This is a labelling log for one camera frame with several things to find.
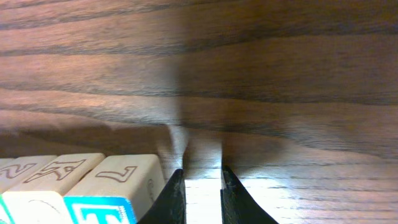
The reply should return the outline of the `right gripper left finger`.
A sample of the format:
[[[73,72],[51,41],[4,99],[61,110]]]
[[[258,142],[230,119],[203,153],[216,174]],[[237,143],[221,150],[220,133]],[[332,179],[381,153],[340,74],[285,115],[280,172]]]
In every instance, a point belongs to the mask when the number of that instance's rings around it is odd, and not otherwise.
[[[176,169],[138,224],[186,224],[186,191],[183,169]]]

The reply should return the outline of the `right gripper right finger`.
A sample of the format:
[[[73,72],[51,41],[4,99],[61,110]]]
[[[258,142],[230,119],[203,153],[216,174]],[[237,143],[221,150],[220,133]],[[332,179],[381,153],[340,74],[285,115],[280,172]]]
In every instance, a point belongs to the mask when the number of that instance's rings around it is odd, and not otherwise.
[[[251,197],[236,174],[222,167],[221,214],[223,224],[278,224]]]

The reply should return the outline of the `blue T block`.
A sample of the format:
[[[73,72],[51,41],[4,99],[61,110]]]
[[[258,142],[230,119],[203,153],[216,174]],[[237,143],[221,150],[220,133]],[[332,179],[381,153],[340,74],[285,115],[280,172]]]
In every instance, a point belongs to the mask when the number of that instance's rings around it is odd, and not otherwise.
[[[137,223],[165,186],[155,154],[109,156],[64,196],[76,224]]]

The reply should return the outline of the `yellow O block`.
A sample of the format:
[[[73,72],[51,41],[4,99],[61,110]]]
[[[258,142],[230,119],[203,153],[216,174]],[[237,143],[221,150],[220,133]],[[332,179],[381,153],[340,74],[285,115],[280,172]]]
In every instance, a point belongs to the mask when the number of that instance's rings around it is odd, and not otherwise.
[[[2,167],[3,165],[13,161],[14,158],[0,158],[0,166]]]
[[[72,219],[63,197],[105,155],[97,153],[64,154],[3,193],[12,221],[20,224],[66,224]]]

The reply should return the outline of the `green B block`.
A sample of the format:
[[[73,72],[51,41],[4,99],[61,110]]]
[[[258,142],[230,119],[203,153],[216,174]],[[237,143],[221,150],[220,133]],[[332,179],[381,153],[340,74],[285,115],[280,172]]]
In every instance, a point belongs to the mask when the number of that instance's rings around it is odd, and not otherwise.
[[[56,181],[68,165],[53,156],[20,157],[1,167],[1,223],[50,223],[59,220],[51,203],[60,198]]]

